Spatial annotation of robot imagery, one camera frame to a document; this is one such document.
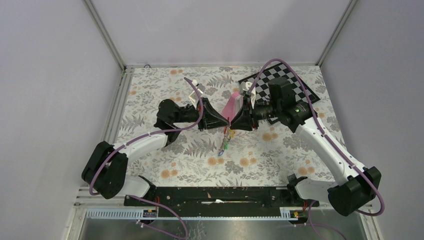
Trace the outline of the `red tag key bunch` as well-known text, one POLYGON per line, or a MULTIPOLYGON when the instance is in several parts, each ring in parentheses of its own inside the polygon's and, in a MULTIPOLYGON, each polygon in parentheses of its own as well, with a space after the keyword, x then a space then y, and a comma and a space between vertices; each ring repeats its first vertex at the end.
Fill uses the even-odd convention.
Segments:
POLYGON ((223 141, 229 141, 230 142, 230 140, 231 140, 231 138, 230 138, 230 136, 229 136, 229 127, 228 126, 226 126, 225 128, 224 128, 224 136, 223 136, 223 140, 222 140, 222 142, 223 141))

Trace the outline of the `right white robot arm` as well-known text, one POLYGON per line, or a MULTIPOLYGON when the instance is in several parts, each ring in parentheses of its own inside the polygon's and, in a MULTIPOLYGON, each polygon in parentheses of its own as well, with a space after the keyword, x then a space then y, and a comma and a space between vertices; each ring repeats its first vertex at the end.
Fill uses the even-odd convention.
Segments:
POLYGON ((291 205, 315 200, 329 203, 337 213, 347 217, 378 196, 381 172, 375 166, 366 167, 349 154, 323 127, 309 104, 296 100, 296 92, 288 79, 279 77, 269 81, 269 100, 260 103, 255 102, 252 85, 248 81, 239 85, 242 104, 230 128, 253 131, 261 120, 277 118, 313 149, 334 178, 332 182, 307 177, 290 180, 286 198, 291 205))

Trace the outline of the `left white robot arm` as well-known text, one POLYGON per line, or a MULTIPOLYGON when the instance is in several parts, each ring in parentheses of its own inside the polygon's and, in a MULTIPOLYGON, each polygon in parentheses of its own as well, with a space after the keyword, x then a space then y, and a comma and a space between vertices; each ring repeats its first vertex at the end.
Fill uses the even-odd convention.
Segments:
POLYGON ((171 99, 162 100, 151 132, 127 143, 98 143, 81 177, 89 185, 92 196, 101 195, 105 199, 135 196, 142 205, 148 206, 155 200, 151 184, 142 176, 128 175, 127 167, 147 153, 173 143, 182 131, 176 123, 189 123, 191 128, 203 131, 227 127, 229 120, 217 112, 206 97, 186 106, 179 106, 171 99))

